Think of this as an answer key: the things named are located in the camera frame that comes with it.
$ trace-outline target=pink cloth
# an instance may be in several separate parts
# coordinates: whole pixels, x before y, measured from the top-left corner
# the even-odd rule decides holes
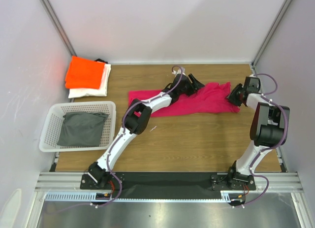
[[[231,83],[219,85],[219,83],[208,83],[196,94],[190,97],[180,95],[178,101],[169,107],[154,112],[152,117],[181,116],[193,113],[221,113],[239,112],[237,106],[229,103],[226,96],[230,94]],[[129,105],[135,99],[145,100],[159,94],[161,90],[130,91]]]

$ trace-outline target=gray floor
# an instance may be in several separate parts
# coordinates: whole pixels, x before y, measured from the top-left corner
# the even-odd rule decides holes
[[[300,228],[290,194],[266,194],[245,209],[226,203],[45,202],[37,228]]]

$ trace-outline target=stack of folded towels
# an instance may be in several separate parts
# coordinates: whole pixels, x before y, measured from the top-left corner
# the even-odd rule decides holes
[[[73,56],[65,77],[69,98],[107,96],[110,70],[110,64]]]

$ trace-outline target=folded orange towel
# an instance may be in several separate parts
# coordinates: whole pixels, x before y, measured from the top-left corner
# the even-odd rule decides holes
[[[65,76],[65,87],[67,89],[99,89],[104,65],[105,63],[72,56],[67,75]]]

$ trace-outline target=folded cloth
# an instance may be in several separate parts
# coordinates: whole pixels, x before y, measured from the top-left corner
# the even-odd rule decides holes
[[[98,147],[108,114],[97,112],[68,112],[57,145],[75,147]]]
[[[105,64],[102,81],[101,81],[99,89],[85,89],[85,88],[70,89],[68,98],[81,98],[84,96],[97,96],[97,97],[107,96],[107,83],[108,83],[108,77],[109,77],[110,71],[111,71],[111,65]]]
[[[99,89],[105,63],[90,61],[72,56],[65,77],[67,89],[90,88]]]
[[[237,106],[229,103],[226,96],[230,94],[231,83],[220,85],[219,83],[208,83],[190,97],[180,95],[177,102],[169,107],[162,108],[154,112],[152,117],[160,116],[180,116],[193,113],[221,113],[239,112]],[[137,98],[145,100],[159,94],[161,90],[130,91],[129,105]]]

